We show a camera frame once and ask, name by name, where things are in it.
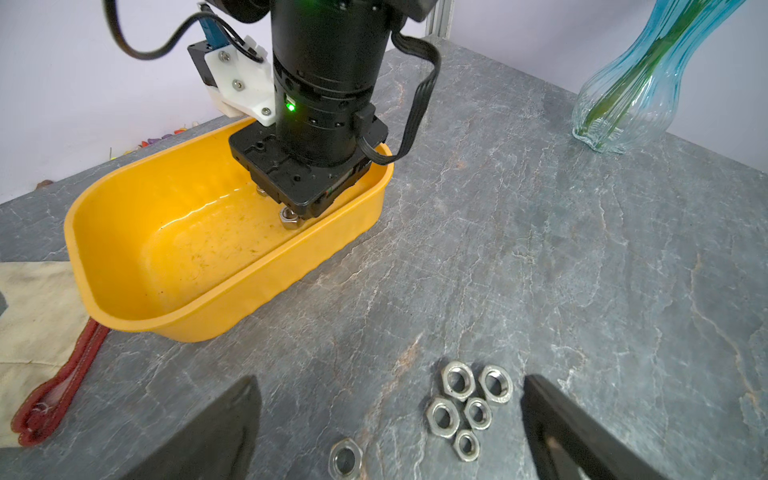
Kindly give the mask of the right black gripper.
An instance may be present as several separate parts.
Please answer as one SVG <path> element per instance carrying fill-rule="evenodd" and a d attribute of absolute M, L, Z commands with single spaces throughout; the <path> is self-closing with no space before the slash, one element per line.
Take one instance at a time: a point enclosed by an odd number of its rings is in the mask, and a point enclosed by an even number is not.
<path fill-rule="evenodd" d="M 273 200 L 318 217 L 368 171 L 358 139 L 387 137 L 371 97 L 396 11 L 383 1 L 241 1 L 233 15 L 271 18 L 276 121 L 233 134 L 232 155 Z"/>

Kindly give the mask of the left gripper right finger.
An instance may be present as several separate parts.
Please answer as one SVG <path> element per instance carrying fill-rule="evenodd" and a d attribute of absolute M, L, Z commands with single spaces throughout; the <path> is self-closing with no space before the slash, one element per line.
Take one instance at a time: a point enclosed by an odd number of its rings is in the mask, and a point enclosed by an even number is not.
<path fill-rule="evenodd" d="M 663 477 L 542 375 L 524 378 L 520 406 L 540 479 Z"/>

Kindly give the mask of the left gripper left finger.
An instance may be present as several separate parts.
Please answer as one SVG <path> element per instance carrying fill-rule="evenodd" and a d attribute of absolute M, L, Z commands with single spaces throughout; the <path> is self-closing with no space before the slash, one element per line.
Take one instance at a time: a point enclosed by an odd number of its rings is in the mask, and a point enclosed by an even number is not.
<path fill-rule="evenodd" d="M 256 448 L 262 397 L 240 378 L 125 479 L 244 479 Z"/>

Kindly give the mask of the yellow plastic storage box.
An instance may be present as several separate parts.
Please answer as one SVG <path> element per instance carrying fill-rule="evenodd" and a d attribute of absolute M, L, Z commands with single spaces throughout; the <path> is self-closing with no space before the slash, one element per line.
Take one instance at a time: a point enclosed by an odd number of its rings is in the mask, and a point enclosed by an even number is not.
<path fill-rule="evenodd" d="M 319 218 L 286 229 L 234 160 L 230 123 L 148 154 L 87 188 L 66 215 L 88 314 L 123 332 L 215 338 L 379 219 L 392 167 L 375 165 Z"/>

